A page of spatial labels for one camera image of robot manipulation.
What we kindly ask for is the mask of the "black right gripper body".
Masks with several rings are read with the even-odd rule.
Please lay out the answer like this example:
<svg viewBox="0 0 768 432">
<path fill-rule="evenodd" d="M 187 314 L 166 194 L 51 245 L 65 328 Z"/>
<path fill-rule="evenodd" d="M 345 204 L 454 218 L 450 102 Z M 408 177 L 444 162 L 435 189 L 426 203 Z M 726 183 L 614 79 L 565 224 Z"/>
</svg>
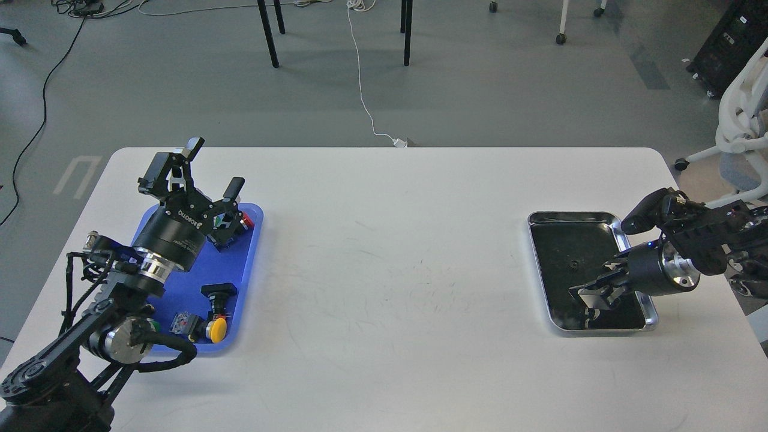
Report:
<svg viewBox="0 0 768 432">
<path fill-rule="evenodd" d="M 701 279 L 691 260 L 670 242 L 647 242 L 626 250 L 626 270 L 628 289 L 650 297 L 691 292 Z"/>
</svg>

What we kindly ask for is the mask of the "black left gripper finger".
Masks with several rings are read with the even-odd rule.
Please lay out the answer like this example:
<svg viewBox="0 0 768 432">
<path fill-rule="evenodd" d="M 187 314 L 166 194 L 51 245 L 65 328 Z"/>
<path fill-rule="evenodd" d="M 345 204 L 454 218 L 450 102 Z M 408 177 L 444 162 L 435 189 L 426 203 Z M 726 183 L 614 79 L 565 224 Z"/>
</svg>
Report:
<svg viewBox="0 0 768 432">
<path fill-rule="evenodd" d="M 223 192 L 220 200 L 215 200 L 209 205 L 208 210 L 204 211 L 204 219 L 211 221 L 212 224 L 232 224 L 239 218 L 239 192 L 242 190 L 246 180 L 242 177 L 233 177 Z"/>
<path fill-rule="evenodd" d="M 184 147 L 174 151 L 159 151 L 145 175 L 138 179 L 140 194 L 166 202 L 178 194 L 190 194 L 194 180 L 190 164 L 204 145 L 202 137 L 192 137 Z"/>
</svg>

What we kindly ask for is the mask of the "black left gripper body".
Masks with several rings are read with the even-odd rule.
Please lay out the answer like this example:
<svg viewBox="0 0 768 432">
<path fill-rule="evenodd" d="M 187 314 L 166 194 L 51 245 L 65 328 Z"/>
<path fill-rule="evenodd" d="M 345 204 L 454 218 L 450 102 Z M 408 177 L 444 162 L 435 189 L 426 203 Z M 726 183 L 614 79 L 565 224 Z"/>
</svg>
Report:
<svg viewBox="0 0 768 432">
<path fill-rule="evenodd" d="M 206 243 L 222 250 L 246 232 L 239 223 L 240 208 L 239 218 L 232 224 L 212 224 L 204 219 L 204 211 L 212 203 L 201 192 L 178 194 L 161 202 L 133 241 L 133 248 L 168 260 L 178 271 L 189 272 Z"/>
</svg>

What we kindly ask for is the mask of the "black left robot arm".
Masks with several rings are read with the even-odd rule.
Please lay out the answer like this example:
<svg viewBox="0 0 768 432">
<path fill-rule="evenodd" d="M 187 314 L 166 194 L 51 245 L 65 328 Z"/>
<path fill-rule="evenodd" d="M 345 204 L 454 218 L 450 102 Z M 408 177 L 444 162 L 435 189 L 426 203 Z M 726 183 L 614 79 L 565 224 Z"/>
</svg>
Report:
<svg viewBox="0 0 768 432">
<path fill-rule="evenodd" d="M 67 254 L 67 300 L 57 338 L 2 381 L 3 431 L 108 431 L 113 401 L 134 373 L 168 371 L 197 356 L 194 344 L 161 333 L 151 296 L 189 272 L 205 244 L 227 248 L 253 226 L 239 208 L 241 177 L 220 200 L 194 185 L 190 166 L 204 139 L 160 151 L 138 179 L 159 206 L 130 245 L 89 233 Z"/>
</svg>

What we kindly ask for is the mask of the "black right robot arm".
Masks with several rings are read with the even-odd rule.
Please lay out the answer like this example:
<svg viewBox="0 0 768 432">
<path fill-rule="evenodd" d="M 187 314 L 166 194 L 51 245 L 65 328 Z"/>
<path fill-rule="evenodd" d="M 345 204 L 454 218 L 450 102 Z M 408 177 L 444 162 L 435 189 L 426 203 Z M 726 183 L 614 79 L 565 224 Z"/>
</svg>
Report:
<svg viewBox="0 0 768 432">
<path fill-rule="evenodd" d="M 708 208 L 672 194 L 644 200 L 622 221 L 625 233 L 651 229 L 660 229 L 660 238 L 615 255 L 593 281 L 571 287 L 571 297 L 612 311 L 632 292 L 691 292 L 700 277 L 732 270 L 728 281 L 735 292 L 766 299 L 766 207 L 751 209 L 738 200 Z"/>
</svg>

